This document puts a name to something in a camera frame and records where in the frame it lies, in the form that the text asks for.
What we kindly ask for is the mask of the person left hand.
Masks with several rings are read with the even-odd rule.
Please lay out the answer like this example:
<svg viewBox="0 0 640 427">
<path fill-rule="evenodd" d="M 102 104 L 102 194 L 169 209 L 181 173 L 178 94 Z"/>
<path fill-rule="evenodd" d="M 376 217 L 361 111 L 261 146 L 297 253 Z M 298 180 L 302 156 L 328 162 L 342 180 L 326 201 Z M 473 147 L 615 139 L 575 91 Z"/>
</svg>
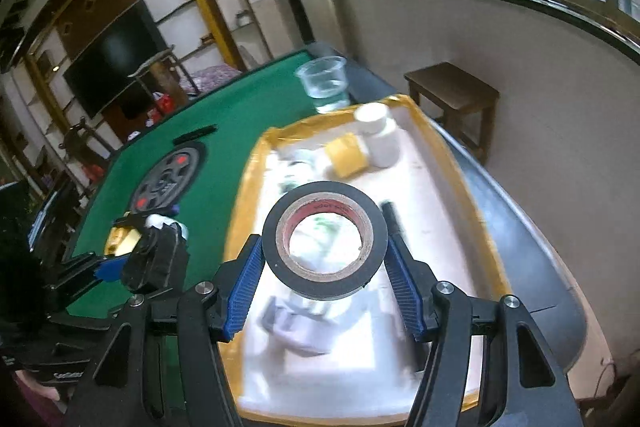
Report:
<svg viewBox="0 0 640 427">
<path fill-rule="evenodd" d="M 24 369 L 16 371 L 14 375 L 22 385 L 24 385 L 35 395 L 39 395 L 44 399 L 48 399 L 54 402 L 56 405 L 61 405 L 64 403 L 58 389 L 56 389 L 54 386 L 45 386 L 43 384 L 40 384 L 40 382 L 37 381 L 31 373 L 24 371 Z"/>
</svg>

